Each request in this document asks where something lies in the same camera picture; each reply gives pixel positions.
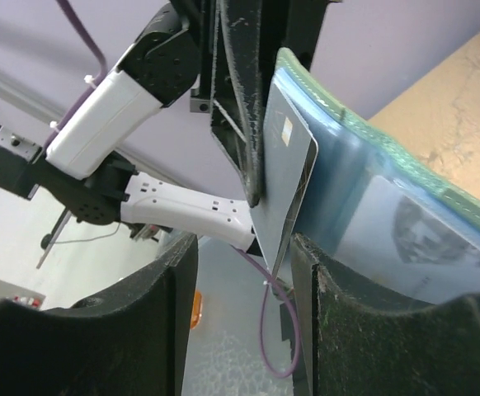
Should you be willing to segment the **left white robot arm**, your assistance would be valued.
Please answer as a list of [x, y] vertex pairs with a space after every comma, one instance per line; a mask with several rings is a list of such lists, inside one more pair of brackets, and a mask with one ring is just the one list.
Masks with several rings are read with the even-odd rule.
[[[309, 69], [326, 1], [0, 1], [0, 73], [27, 96], [0, 125], [38, 144], [26, 170], [79, 220], [156, 224], [260, 254], [252, 213], [269, 193], [263, 135], [277, 64]], [[172, 185], [124, 153], [216, 176], [209, 133], [242, 183], [238, 199]]]

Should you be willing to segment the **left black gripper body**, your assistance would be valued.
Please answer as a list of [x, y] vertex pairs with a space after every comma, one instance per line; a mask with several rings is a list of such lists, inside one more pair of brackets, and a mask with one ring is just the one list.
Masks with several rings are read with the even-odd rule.
[[[214, 52], [214, 20], [217, 1], [174, 1], [172, 5], [187, 23], [199, 49], [198, 87], [191, 90], [191, 111], [211, 108], [211, 79]], [[265, 107], [275, 70], [277, 53], [288, 48], [299, 62], [310, 68], [318, 44], [327, 1], [261, 1], [259, 66], [262, 78], [262, 107]]]

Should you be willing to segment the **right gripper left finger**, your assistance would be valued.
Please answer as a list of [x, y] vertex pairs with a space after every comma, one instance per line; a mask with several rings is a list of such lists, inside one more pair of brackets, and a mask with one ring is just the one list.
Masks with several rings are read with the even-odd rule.
[[179, 395], [198, 240], [68, 309], [0, 299], [0, 395]]

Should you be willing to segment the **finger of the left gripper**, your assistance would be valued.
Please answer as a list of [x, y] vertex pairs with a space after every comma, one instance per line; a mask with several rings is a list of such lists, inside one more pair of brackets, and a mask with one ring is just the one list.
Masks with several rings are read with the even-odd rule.
[[240, 176], [247, 203], [263, 192], [261, 1], [217, 1], [211, 79], [211, 130]]

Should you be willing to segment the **green leather card holder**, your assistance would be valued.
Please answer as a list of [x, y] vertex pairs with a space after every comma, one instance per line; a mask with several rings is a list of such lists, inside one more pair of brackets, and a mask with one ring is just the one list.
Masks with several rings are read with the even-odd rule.
[[344, 107], [291, 50], [279, 51], [274, 77], [318, 143], [296, 230], [411, 299], [480, 293], [480, 200]]

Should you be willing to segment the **black credit card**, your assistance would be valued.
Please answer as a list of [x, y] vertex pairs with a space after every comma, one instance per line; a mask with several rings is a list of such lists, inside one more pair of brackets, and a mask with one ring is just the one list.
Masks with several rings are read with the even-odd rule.
[[278, 80], [271, 83], [263, 143], [265, 188], [251, 217], [262, 256], [276, 276], [318, 156], [318, 143], [307, 121]]

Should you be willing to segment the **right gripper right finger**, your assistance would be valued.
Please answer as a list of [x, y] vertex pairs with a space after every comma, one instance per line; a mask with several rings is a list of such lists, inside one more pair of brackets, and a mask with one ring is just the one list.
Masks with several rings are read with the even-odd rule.
[[428, 305], [290, 241], [312, 395], [480, 395], [480, 294]]

